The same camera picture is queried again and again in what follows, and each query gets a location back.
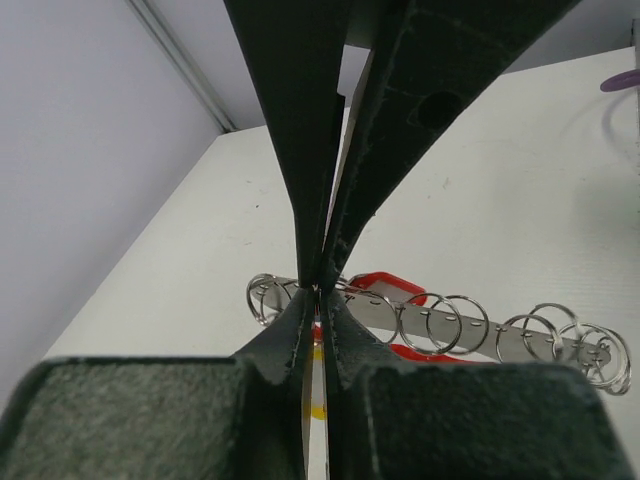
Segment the metal keyring holder red handle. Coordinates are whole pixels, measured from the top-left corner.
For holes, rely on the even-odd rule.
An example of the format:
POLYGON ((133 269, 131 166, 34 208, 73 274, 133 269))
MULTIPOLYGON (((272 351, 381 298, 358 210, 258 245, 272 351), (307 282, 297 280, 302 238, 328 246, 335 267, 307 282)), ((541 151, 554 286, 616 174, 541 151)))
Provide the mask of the metal keyring holder red handle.
POLYGON ((578 369, 592 386, 612 396, 631 388, 631 353, 622 336, 581 321, 562 304, 541 303, 494 321, 480 302, 460 294, 426 292, 427 300, 419 306, 393 302, 344 280, 335 291, 358 322, 406 357, 550 362, 578 369))

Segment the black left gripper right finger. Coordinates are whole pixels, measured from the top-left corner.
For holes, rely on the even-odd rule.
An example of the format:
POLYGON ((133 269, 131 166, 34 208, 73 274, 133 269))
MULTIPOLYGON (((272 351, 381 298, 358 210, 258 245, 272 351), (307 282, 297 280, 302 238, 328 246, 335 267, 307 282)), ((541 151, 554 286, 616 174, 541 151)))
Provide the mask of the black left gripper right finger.
POLYGON ((551 363, 405 360, 320 301, 332 479, 629 479, 596 390, 551 363))

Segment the yellow tag key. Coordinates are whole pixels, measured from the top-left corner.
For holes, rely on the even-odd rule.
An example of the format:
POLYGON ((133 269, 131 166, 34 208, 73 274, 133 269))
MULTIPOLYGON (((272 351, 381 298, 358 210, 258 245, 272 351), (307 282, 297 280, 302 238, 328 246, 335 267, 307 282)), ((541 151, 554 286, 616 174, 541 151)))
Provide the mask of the yellow tag key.
POLYGON ((325 421, 327 412, 325 404, 324 349, 320 343, 315 344, 313 349, 311 380, 311 416, 314 419, 325 421))

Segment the red tag key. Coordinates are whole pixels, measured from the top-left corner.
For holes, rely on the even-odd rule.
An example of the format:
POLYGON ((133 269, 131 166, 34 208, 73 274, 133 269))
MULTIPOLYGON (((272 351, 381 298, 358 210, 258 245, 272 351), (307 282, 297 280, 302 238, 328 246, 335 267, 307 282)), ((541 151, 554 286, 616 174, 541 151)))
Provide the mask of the red tag key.
POLYGON ((393 302, 422 306, 427 300, 426 290, 388 272, 377 271, 358 274, 347 281, 351 287, 371 291, 393 302))

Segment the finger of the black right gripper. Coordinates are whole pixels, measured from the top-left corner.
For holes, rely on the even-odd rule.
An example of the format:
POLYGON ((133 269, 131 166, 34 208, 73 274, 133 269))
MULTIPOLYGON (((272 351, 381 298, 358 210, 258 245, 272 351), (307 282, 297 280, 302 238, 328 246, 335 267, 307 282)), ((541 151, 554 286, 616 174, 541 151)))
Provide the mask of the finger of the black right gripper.
POLYGON ((342 131, 348 1, 229 0, 291 202, 300 286, 317 283, 342 131))
POLYGON ((402 1, 381 21, 322 259, 341 275, 364 227, 422 156, 573 1, 402 1))

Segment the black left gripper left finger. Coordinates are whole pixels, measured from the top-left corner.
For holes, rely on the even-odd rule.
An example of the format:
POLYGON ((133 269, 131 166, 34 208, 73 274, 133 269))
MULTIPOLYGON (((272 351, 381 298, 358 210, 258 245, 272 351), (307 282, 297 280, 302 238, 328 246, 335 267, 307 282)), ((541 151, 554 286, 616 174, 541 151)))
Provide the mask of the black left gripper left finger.
POLYGON ((302 479, 314 297, 228 357, 67 357, 1 418, 5 479, 302 479))

